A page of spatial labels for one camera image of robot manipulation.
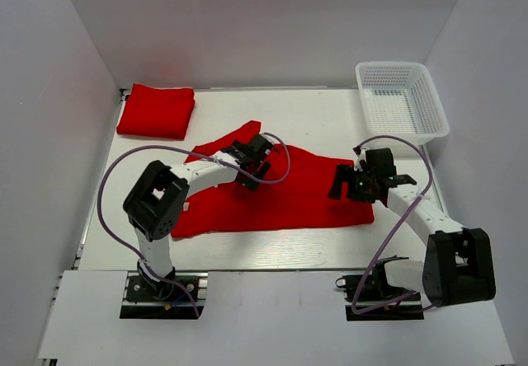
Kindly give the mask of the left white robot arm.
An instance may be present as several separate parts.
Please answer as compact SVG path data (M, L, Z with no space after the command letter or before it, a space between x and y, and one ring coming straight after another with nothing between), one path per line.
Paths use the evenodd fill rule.
M157 299L174 290L175 269L169 255L169 235L177 225L188 198L217 185L238 181L249 190L258 183L240 173L244 170L261 179L271 166L266 162L273 143L261 134L249 143L233 141L220 149L211 161L200 159L170 167L150 162L125 198L123 209L138 238L138 272L146 289Z

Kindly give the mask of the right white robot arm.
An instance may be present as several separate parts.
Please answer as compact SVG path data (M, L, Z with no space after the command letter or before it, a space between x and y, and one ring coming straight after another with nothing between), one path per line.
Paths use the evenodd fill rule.
M467 228L450 218L427 199L417 182L399 174L390 149L355 149L358 161L337 165L331 199L381 202L398 215L398 221L382 245L387 246L407 224L426 247L422 261L407 257L382 257L378 250L359 282L349 293L353 312L364 314L373 307L356 305L364 289L373 289L381 306L401 302L422 293L433 307L489 301L496 296L491 242L481 228Z

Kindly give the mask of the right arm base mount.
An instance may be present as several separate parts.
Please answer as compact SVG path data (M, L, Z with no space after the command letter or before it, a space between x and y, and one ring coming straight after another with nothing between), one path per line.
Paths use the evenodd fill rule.
M344 294L347 321L420 321L424 319L422 299L419 293L404 300L393 300L390 304L376 308L373 311L362 314L354 313L352 311L352 300L361 281L361 277L362 274L346 274L335 281L336 289ZM360 292L356 302L356 308L361 310L379 305L405 293L406 290L401 288L386 287L385 289L381 289L370 274Z

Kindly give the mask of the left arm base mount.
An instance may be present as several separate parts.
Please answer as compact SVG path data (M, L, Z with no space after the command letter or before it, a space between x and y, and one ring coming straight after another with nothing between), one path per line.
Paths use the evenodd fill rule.
M201 314L205 306L208 275L184 273L176 281L186 287ZM185 292L177 287L165 286L155 290L138 273L128 273L120 307L122 320L197 320L198 316Z

